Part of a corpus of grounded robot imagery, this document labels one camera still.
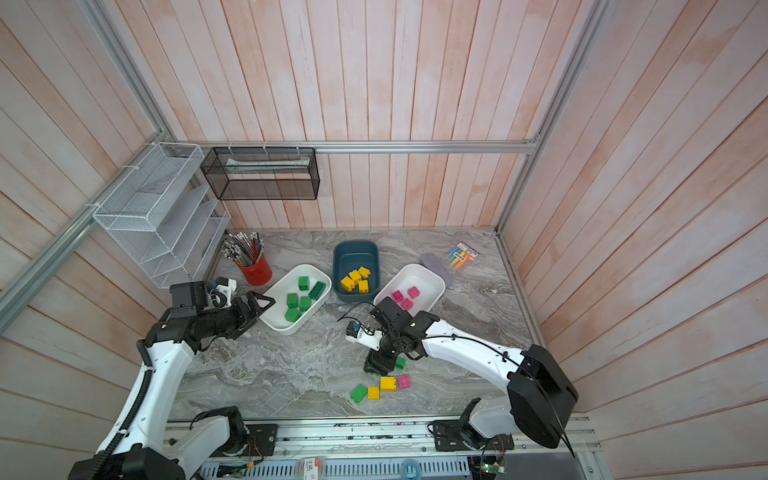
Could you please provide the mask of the green brick front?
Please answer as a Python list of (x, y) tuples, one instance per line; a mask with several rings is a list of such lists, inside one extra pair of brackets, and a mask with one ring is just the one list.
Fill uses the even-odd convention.
[(358, 384), (351, 392), (350, 399), (355, 403), (360, 403), (368, 394), (368, 388), (363, 384)]

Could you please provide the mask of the long dark green brick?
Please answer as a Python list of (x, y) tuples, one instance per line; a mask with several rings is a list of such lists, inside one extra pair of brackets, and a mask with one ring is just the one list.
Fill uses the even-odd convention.
[(324, 291), (326, 290), (326, 283), (322, 281), (317, 281), (312, 286), (311, 290), (309, 291), (309, 298), (313, 301), (318, 301), (322, 295), (324, 294)]

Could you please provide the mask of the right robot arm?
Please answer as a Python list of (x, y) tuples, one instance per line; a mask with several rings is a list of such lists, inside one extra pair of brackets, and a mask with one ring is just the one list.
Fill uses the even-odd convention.
[(368, 348), (364, 369), (386, 377), (400, 357), (434, 358), (457, 365), (498, 387), (502, 396), (472, 399), (456, 420), (437, 420), (430, 430), (439, 451), (479, 450), (516, 433), (555, 449), (571, 444), (566, 426), (579, 394), (543, 346), (513, 348), (464, 332), (435, 314), (408, 313), (393, 299), (372, 307), (378, 328), (356, 319), (346, 337)]

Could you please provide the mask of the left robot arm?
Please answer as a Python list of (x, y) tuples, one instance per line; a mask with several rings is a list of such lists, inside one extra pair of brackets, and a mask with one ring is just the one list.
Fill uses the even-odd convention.
[(239, 338), (275, 304), (252, 291), (237, 296), (235, 288), (221, 279), (171, 286), (171, 307), (136, 343), (142, 365), (115, 425), (92, 458), (73, 465), (70, 478), (191, 479), (216, 452), (256, 452), (235, 406), (197, 415), (185, 436), (164, 445), (172, 403), (194, 356), (215, 339)]

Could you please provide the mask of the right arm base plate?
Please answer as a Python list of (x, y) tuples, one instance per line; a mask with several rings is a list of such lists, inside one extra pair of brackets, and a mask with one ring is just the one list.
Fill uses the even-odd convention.
[(439, 452), (494, 450), (505, 453), (515, 448), (512, 436), (502, 434), (485, 438), (463, 420), (435, 420), (427, 425), (427, 430)]

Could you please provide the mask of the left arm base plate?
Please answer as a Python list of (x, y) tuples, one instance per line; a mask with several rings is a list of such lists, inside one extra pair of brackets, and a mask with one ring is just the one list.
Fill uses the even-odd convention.
[(274, 423), (246, 424), (244, 455), (249, 458), (266, 459), (274, 455), (278, 439), (278, 425)]

